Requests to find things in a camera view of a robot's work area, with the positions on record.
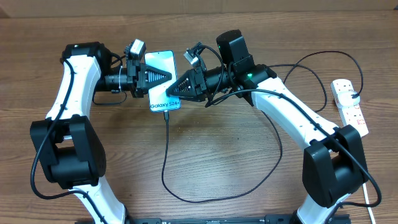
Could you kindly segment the blue Galaxy smartphone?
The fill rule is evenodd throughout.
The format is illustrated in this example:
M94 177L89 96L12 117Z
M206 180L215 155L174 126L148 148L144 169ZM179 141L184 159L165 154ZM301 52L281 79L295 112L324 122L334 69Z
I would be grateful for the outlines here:
M165 92L177 80L174 53L171 50L149 52L145 54L144 59L146 65L171 74L171 78L168 79L159 72L148 71L149 81L157 82L148 92L150 110L153 113L178 110L181 107L179 97L167 96Z

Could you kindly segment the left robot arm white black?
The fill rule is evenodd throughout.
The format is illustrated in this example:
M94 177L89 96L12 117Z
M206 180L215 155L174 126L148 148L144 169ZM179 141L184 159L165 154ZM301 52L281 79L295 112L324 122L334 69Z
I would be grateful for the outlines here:
M97 91L127 92L142 98L153 87L174 78L141 61L146 51L136 39L122 58L100 42L68 44L60 59L63 79L45 119L34 121L30 137L36 154L30 172L33 193L44 200L76 195L93 223L133 223L125 205L105 177L106 153L90 123L90 108Z

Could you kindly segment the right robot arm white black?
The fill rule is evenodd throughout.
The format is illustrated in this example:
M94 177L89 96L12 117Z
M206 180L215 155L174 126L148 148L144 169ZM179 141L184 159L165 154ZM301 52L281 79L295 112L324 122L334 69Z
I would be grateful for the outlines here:
M167 88L168 96L216 105L230 96L244 98L273 119L302 149L304 203L290 215L266 215L266 223L349 223L338 215L351 205L349 196L366 182L368 172L358 130L322 118L294 96L270 66L256 64L239 30L216 40L221 65L207 69L201 57L203 44L185 52L192 68Z

